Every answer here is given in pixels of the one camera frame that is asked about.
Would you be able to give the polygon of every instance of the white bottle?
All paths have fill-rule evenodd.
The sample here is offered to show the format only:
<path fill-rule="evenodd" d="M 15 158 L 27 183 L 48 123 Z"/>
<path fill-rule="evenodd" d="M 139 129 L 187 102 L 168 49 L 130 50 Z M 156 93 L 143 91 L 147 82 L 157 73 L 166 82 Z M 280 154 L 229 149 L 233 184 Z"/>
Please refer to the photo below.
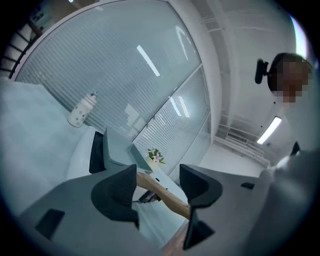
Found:
<path fill-rule="evenodd" d="M 74 107 L 71 114 L 68 117 L 68 122 L 74 127 L 80 127 L 84 123 L 85 119 L 94 108 L 97 103 L 97 92 L 93 92 L 90 95 L 87 94 L 81 101 Z"/>

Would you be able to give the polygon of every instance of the frosted glass panel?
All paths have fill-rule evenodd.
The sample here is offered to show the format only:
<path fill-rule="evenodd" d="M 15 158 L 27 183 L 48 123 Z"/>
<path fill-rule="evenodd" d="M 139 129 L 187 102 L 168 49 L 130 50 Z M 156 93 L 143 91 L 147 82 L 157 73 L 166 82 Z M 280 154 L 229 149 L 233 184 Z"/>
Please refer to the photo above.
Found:
<path fill-rule="evenodd" d="M 169 177 L 177 183 L 180 183 L 180 164 L 198 166 L 205 154 L 207 153 L 211 143 L 211 122 L 210 113 L 204 122 L 200 132 L 194 139 L 193 143 L 184 154 L 180 162 L 176 165 Z"/>
<path fill-rule="evenodd" d="M 133 141 L 144 155 L 149 148 L 159 149 L 166 163 L 160 168 L 166 174 L 179 163 L 208 116 L 205 87 L 203 70 L 199 69 Z"/>
<path fill-rule="evenodd" d="M 191 37 L 168 3 L 119 1 L 56 28 L 16 80 L 44 85 L 68 110 L 98 91 L 88 123 L 133 139 L 199 64 Z"/>

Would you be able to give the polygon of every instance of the ceiling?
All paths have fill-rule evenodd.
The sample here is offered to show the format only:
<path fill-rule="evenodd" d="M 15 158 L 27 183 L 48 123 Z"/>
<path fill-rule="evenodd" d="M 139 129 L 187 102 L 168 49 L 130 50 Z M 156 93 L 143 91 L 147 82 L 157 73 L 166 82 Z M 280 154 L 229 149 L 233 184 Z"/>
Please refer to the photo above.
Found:
<path fill-rule="evenodd" d="M 261 84 L 254 81 L 257 60 L 271 63 L 278 53 L 296 51 L 292 20 L 271 0 L 192 0 L 192 3 L 202 16 L 218 56 L 222 82 L 219 130 L 232 130 L 255 142 L 275 116 L 283 118 L 282 102 L 272 95 L 267 80 Z M 283 121 L 259 147 L 269 153 L 273 162 L 293 143 L 290 128 Z"/>

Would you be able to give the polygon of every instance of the metal railing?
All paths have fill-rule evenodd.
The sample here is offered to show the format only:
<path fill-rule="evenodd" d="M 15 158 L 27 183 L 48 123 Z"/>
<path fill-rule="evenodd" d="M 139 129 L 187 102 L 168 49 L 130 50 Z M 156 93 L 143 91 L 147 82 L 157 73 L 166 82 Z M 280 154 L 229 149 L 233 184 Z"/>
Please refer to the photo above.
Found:
<path fill-rule="evenodd" d="M 0 71 L 9 72 L 9 76 L 8 76 L 9 79 L 12 78 L 13 74 L 15 73 L 15 71 L 17 69 L 17 66 L 19 65 L 19 63 L 20 63 L 21 59 L 23 58 L 23 56 L 26 54 L 27 50 L 42 35 L 42 32 L 31 21 L 28 20 L 25 24 L 28 25 L 31 28 L 32 32 L 35 33 L 35 36 L 32 39 L 28 40 L 19 31 L 16 31 L 15 34 L 18 35 L 23 41 L 25 41 L 27 43 L 26 47 L 24 49 L 20 49 L 19 47 L 17 47 L 16 45 L 13 45 L 10 42 L 7 47 L 10 47 L 10 48 L 15 49 L 18 52 L 20 52 L 19 57 L 17 59 L 14 59 L 14 58 L 9 57 L 9 56 L 2 56 L 2 58 L 1 58 L 1 63 L 5 63 L 2 60 L 7 60 L 7 61 L 10 61 L 10 62 L 14 62 L 14 65 L 13 65 L 13 67 L 11 69 L 3 67 L 3 65 L 1 65 L 1 67 L 0 67 Z"/>

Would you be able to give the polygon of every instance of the wooden handle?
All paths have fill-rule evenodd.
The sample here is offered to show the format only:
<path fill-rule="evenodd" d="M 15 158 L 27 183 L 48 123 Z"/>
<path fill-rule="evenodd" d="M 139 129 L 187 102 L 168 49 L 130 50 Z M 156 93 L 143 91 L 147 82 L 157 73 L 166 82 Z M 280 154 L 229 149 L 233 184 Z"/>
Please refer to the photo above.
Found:
<path fill-rule="evenodd" d="M 150 175 L 137 172 L 136 184 L 141 188 L 156 193 L 171 211 L 190 220 L 189 205 L 157 183 Z"/>

